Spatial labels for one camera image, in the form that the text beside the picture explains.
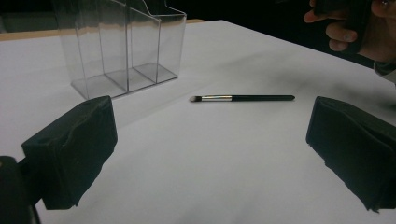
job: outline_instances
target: transparent plastic container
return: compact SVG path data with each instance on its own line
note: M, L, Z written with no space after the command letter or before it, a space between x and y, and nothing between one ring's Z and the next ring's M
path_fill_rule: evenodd
M71 85L111 97L177 78L186 14L161 0L52 0Z

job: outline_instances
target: white table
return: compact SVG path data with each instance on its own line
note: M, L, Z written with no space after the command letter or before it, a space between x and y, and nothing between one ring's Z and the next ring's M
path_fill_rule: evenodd
M293 94L292 102L191 103L204 94ZM188 24L180 76L113 100L119 142L69 210L43 224L394 224L365 210L305 142L317 96L396 124L396 90L374 71L227 21ZM83 101L58 36L0 42L0 152Z

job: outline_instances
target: black object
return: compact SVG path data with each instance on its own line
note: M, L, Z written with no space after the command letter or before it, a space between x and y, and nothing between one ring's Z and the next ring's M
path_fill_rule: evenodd
M396 128L350 105L317 97L306 142L367 210L396 207Z
M78 205L117 140L111 98L103 96L77 105L25 141L26 157L19 163L0 157L0 223L39 223L40 199L49 210Z
M349 9L346 28L358 33L358 39L349 43L344 53L358 53L364 38L366 26L371 14L372 0L317 0L314 13L316 15L329 13L338 9Z

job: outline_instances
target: person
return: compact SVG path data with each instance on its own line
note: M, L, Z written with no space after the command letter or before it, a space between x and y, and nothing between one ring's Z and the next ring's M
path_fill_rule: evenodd
M309 5L315 7L315 3L316 0L310 0ZM378 75L396 83L396 2L373 0L371 13L359 54L375 61L374 70ZM312 8L304 14L304 21L338 20L326 27L326 35L330 38L330 49L342 51L358 37L355 31L345 28L347 16L347 8L323 15L315 15Z

